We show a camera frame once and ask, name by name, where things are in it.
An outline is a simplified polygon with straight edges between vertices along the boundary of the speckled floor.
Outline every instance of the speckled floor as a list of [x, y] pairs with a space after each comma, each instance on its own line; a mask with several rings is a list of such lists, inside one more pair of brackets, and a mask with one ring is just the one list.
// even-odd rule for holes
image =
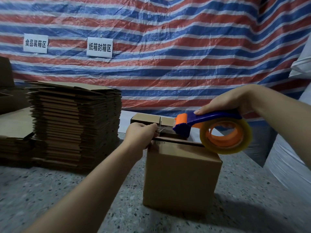
[[[245, 154], [221, 159], [211, 213], [200, 216], [142, 205], [144, 154], [127, 176], [99, 232], [311, 232], [311, 206]], [[0, 232], [21, 232], [84, 177], [38, 167], [0, 166]]]

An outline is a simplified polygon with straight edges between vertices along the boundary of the paper sign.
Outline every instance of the paper sign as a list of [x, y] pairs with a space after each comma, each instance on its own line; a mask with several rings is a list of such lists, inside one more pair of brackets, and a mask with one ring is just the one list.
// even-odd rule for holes
[[49, 37], [47, 35], [24, 34], [24, 51], [48, 53]]
[[112, 39], [87, 38], [86, 55], [112, 58]]

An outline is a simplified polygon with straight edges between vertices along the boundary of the blue tape dispenser handle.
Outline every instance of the blue tape dispenser handle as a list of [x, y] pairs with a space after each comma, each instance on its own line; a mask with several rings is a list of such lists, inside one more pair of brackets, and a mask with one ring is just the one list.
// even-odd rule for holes
[[[192, 127], [200, 129], [202, 144], [215, 153], [232, 154], [245, 149], [252, 140], [252, 131], [248, 123], [234, 110], [214, 111], [204, 115], [193, 112], [179, 114], [173, 130], [184, 137], [189, 137]], [[212, 135], [217, 126], [229, 126], [233, 132], [226, 136]]]

